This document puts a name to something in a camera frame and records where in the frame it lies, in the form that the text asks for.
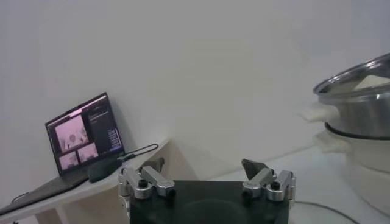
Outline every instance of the white desk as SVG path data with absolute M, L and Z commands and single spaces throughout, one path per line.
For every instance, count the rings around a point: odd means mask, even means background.
M 153 155 L 160 151 L 168 143 L 168 141 L 168 139 L 162 139 L 157 141 L 156 143 L 159 145 L 158 149 L 137 156 L 134 159 L 130 159 L 126 161 L 120 168 L 139 168 L 145 161 L 149 160 Z M 2 215 L 0 216 L 0 224 L 10 223 L 14 220 L 23 219 L 25 217 L 36 215 L 51 209 L 55 209 L 57 211 L 61 223 L 67 224 L 69 223 L 69 221 L 66 212 L 64 211 L 63 205 L 113 189 L 118 185 L 118 170 L 101 181 L 95 183 L 90 183 L 89 181 L 86 181 L 77 188 L 72 189 L 68 192 L 26 206 L 11 213 Z
M 349 186 L 344 173 L 344 155 L 322 154 L 317 147 L 265 162 L 275 169 L 293 171 L 297 177 L 296 200 L 310 201 L 335 208 L 361 224 L 390 223 L 390 218 L 366 203 Z M 247 180 L 244 170 L 213 180 Z M 291 210 L 296 224 L 351 223 L 344 217 L 322 208 L 296 204 Z

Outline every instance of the laptop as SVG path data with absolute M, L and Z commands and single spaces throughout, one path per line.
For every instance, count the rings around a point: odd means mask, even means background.
M 88 179 L 88 165 L 124 153 L 107 93 L 46 123 L 59 177 L 0 210 L 0 215 L 74 189 Z

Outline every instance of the white pot handle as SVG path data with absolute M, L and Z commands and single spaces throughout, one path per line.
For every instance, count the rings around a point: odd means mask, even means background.
M 331 105 L 312 103 L 300 115 L 308 122 L 327 122 L 340 117 L 339 110 Z
M 322 153 L 349 153 L 351 145 L 347 141 L 332 137 L 326 131 L 314 136 L 314 143 L 321 149 Z

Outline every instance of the cable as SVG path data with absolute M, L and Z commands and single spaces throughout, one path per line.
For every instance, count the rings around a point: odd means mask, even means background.
M 152 146 L 154 146 L 154 148 L 149 149 L 149 150 L 147 150 L 145 152 L 141 152 L 141 153 L 135 154 L 135 152 L 139 152 L 142 149 L 147 149 L 147 148 L 152 147 Z M 125 153 L 125 155 L 123 157 L 119 158 L 119 160 L 121 160 L 122 162 L 126 162 L 129 159 L 135 158 L 135 157 L 137 157 L 139 155 L 151 152 L 151 151 L 156 150 L 156 149 L 158 149 L 158 144 L 147 145 L 147 146 L 141 147 L 139 149 L 133 150 L 131 152 Z
M 151 150 L 155 150 L 155 149 L 158 148 L 158 144 L 150 144 L 150 145 L 141 147 L 139 149 L 136 149 L 136 150 L 133 150 L 133 151 L 130 151 L 130 152 L 126 152 L 125 155 L 130 154 L 130 153 L 135 153 L 135 152 L 141 151 L 142 149 L 147 149 L 147 148 L 152 147 L 152 146 L 154 146 L 154 148 L 151 149 Z
M 17 199 L 19 199 L 19 198 L 21 198 L 21 197 L 23 197 L 23 196 L 25 196 L 26 194 L 29 194 L 29 193 L 30 192 L 27 191 L 26 193 L 23 193 L 21 195 L 16 196 L 15 198 L 12 199 L 11 203 L 15 202 Z M 17 221 L 13 221 L 12 224 L 19 224 L 19 223 Z
M 326 205 L 322 205 L 322 204 L 319 204 L 319 203 L 315 203 L 315 202 L 309 202 L 309 201 L 295 201 L 295 203 L 298 203 L 298 204 L 305 204 L 305 205 L 314 205 L 314 206 L 317 206 L 317 207 L 320 207 L 320 208 L 325 208 L 325 209 L 328 209 L 328 210 L 331 210 L 341 216 L 344 216 L 345 218 L 349 219 L 351 222 L 353 222 L 354 224 L 360 224 L 358 221 L 356 221 L 354 218 L 352 218 L 351 216 L 337 210 L 337 209 L 334 209 L 334 208 L 331 208 L 329 206 L 326 206 Z
M 23 197 L 23 196 L 25 196 L 26 194 L 29 194 L 29 193 L 30 192 L 27 191 L 26 193 L 23 193 L 23 194 L 21 194 L 19 196 L 16 196 L 15 198 L 12 199 L 11 203 L 15 202 L 17 199 L 19 199 L 19 198 L 21 198 L 21 197 Z

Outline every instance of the laptop screen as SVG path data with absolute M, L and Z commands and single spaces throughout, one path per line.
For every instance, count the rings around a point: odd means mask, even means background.
M 60 174 L 124 151 L 107 93 L 47 122 L 46 129 Z

